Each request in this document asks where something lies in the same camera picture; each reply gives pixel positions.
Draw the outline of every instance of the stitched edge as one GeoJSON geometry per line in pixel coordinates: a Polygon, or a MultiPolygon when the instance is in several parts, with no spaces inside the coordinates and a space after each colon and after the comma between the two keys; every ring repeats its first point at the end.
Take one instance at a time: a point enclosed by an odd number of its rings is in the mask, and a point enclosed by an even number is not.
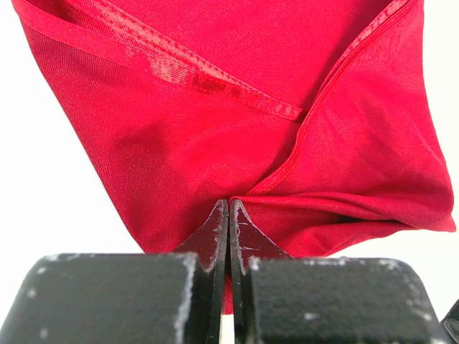
{"type": "MultiPolygon", "coordinates": [[[[173,41],[169,37],[135,19],[108,1],[94,0],[89,3],[89,6],[84,6],[82,4],[82,0],[74,0],[72,2],[70,1],[71,0],[67,0],[66,5],[71,6],[75,10],[79,11],[80,14],[87,15],[87,13],[90,12],[92,15],[104,21],[108,26],[117,27],[120,30],[123,30],[125,35],[129,35],[130,37],[135,37],[136,39],[140,40],[154,52],[157,53],[157,50],[159,49],[166,53],[167,56],[178,60],[178,63],[184,63],[189,65],[192,69],[199,70],[200,72],[208,75],[206,78],[206,83],[208,85],[211,83],[214,85],[219,84],[220,87],[218,88],[222,89],[223,84],[217,81],[222,80],[240,87],[239,91],[232,88],[230,92],[226,93],[229,93],[228,95],[232,97],[240,97],[240,102],[244,105],[259,108],[260,110],[266,111],[273,115],[279,115],[280,117],[289,120],[296,120],[302,111],[302,109],[299,107],[295,107],[285,102],[276,100],[271,96],[255,89],[254,87],[249,86],[236,77],[233,77],[232,75],[222,71],[220,68],[206,61],[198,54],[195,54],[191,50],[181,46],[179,43],[173,41]],[[129,25],[125,23],[126,21],[131,24],[132,27],[129,27],[129,25]],[[215,78],[215,80],[213,82],[209,82],[209,80],[212,78],[215,78]]],[[[214,90],[212,92],[220,93],[221,91],[214,90]]]]}
{"type": "Polygon", "coordinates": [[[407,13],[405,13],[403,16],[401,16],[395,23],[393,23],[392,26],[387,28],[386,32],[383,32],[383,34],[380,37],[377,37],[368,46],[364,47],[364,49],[362,51],[360,51],[352,59],[351,59],[352,56],[349,55],[348,56],[349,59],[347,60],[348,64],[345,66],[345,68],[343,68],[340,71],[339,68],[342,65],[339,66],[338,68],[336,68],[336,71],[335,71],[336,74],[334,74],[333,76],[327,78],[327,80],[330,80],[330,83],[328,83],[326,86],[321,88],[321,94],[318,96],[317,101],[314,102],[314,105],[311,108],[311,111],[306,116],[306,120],[303,122],[303,125],[298,130],[297,141],[296,141],[295,147],[293,148],[293,151],[292,151],[291,155],[287,158],[287,160],[284,162],[284,164],[281,167],[279,167],[278,170],[273,172],[273,174],[268,176],[264,181],[262,181],[261,183],[257,184],[254,188],[252,188],[246,194],[247,196],[264,196],[268,192],[272,191],[277,185],[282,183],[287,177],[289,177],[289,175],[292,173],[293,169],[295,169],[296,165],[298,164],[298,158],[301,155],[301,152],[303,151],[303,142],[306,139],[306,136],[307,136],[309,130],[312,128],[313,124],[315,123],[315,121],[316,121],[316,119],[318,117],[319,110],[321,109],[323,104],[327,101],[328,97],[331,96],[331,94],[333,93],[333,90],[335,89],[335,87],[339,83],[339,80],[343,77],[343,75],[345,74],[347,69],[350,68],[350,66],[352,66],[352,62],[355,61],[361,54],[363,54],[365,51],[367,51],[370,47],[372,47],[373,44],[376,44],[380,39],[385,37],[391,31],[391,29],[397,27],[412,11],[414,11],[415,5],[418,2],[419,2],[419,0],[413,0],[413,2],[411,3],[412,7],[411,7],[411,9],[409,11],[407,11],[407,13]],[[340,73],[340,74],[339,74],[338,78],[334,80],[333,77],[335,75],[337,75],[337,73],[340,73]]]}

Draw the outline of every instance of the red fabric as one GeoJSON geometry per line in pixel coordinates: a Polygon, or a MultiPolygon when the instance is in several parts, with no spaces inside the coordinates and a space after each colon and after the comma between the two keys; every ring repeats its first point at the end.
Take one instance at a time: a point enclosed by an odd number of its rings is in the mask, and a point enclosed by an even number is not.
{"type": "Polygon", "coordinates": [[[13,2],[146,252],[234,197],[295,257],[455,230],[422,0],[13,2]]]}

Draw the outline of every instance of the white background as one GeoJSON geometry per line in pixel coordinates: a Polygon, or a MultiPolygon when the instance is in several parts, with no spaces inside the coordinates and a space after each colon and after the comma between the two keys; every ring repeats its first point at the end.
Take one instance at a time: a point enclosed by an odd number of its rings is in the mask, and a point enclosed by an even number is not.
{"type": "MultiPolygon", "coordinates": [[[[459,1],[425,0],[425,12],[427,94],[459,195],[459,1]]],[[[0,324],[41,256],[141,252],[40,74],[9,0],[0,0],[0,231],[0,324]]],[[[439,318],[459,298],[459,234],[402,232],[339,255],[411,264],[439,318]]],[[[230,343],[231,334],[225,338],[230,343]]]]}

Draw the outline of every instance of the red cloth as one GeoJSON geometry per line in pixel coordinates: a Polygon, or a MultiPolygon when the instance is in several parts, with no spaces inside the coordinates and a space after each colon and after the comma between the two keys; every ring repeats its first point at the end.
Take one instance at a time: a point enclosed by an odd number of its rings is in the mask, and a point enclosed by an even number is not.
{"type": "Polygon", "coordinates": [[[295,257],[455,231],[422,0],[13,3],[146,252],[171,251],[233,197],[295,257]]]}

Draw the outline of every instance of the red garment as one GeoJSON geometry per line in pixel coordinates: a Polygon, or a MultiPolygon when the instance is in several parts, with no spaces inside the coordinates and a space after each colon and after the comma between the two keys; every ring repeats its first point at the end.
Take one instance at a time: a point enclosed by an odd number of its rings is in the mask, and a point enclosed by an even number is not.
{"type": "Polygon", "coordinates": [[[232,197],[295,257],[455,230],[422,0],[13,2],[146,252],[232,197]]]}

